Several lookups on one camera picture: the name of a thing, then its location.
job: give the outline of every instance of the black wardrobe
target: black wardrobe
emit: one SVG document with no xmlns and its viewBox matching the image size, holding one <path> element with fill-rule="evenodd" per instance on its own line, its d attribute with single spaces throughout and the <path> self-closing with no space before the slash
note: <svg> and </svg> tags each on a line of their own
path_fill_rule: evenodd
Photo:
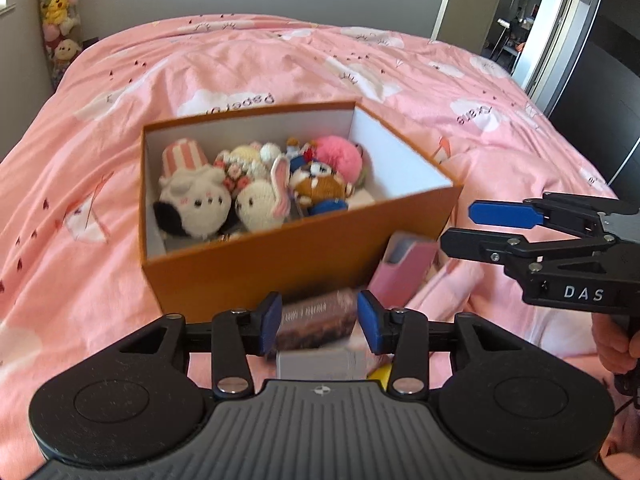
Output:
<svg viewBox="0 0 640 480">
<path fill-rule="evenodd" d="M 640 205 L 640 0 L 602 0 L 584 50 L 550 120 Z"/>
</svg>

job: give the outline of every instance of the black cable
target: black cable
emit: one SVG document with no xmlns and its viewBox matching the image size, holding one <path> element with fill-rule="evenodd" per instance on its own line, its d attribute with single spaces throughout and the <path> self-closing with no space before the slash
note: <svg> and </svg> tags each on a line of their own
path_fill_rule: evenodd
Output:
<svg viewBox="0 0 640 480">
<path fill-rule="evenodd" d="M 626 408 L 629 407 L 629 405 L 633 402 L 634 400 L 631 398 L 629 399 L 627 402 L 625 402 L 622 406 L 620 406 L 613 414 L 613 416 L 618 416 L 620 414 L 620 412 L 623 412 Z"/>
</svg>

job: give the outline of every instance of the bed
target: bed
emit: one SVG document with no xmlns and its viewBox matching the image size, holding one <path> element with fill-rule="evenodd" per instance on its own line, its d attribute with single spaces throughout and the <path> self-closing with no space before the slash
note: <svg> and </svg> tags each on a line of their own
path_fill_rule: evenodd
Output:
<svg viewBox="0 0 640 480">
<path fill-rule="evenodd" d="M 142 126 L 352 99 L 465 183 L 454 225 L 471 226 L 465 212 L 476 199 L 519 201 L 544 190 L 613 196 L 502 68 L 445 43 L 233 14 L 106 38 L 71 65 L 0 165 L 0 478 L 24 478 L 42 462 L 27 418 L 34 391 L 159 315 L 138 254 Z M 524 305 L 501 268 L 444 262 L 411 306 L 441 320 L 472 310 L 610 381 L 593 356 L 589 316 Z M 270 373 L 252 366 L 258 378 Z M 449 371 L 444 361 L 433 367 L 437 385 Z M 205 369 L 197 360 L 190 374 Z M 611 449 L 623 450 L 624 429 Z"/>
</svg>

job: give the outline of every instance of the open cardboard box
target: open cardboard box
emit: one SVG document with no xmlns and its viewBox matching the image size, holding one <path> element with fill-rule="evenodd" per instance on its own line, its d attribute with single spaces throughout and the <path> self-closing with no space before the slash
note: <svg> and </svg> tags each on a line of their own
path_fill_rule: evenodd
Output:
<svg viewBox="0 0 640 480">
<path fill-rule="evenodd" d="M 286 223 L 283 227 L 167 251 L 154 217 L 162 150 L 197 140 L 213 161 L 221 150 L 254 140 L 284 148 L 338 135 L 362 145 L 365 188 L 375 202 Z M 355 102 L 286 105 L 150 124 L 142 135 L 142 267 L 165 313 L 210 321 L 230 308 L 254 308 L 276 290 L 289 303 L 368 283 L 396 231 L 436 239 L 460 185 L 401 132 Z"/>
</svg>

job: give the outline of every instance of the striped crocheted hat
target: striped crocheted hat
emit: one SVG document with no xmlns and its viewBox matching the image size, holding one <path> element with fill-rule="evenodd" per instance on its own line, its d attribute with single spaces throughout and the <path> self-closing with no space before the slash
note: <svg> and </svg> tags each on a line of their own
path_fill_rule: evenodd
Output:
<svg viewBox="0 0 640 480">
<path fill-rule="evenodd" d="M 162 174 L 170 178 L 177 170 L 197 170 L 209 161 L 193 139 L 176 140 L 162 152 Z"/>
</svg>

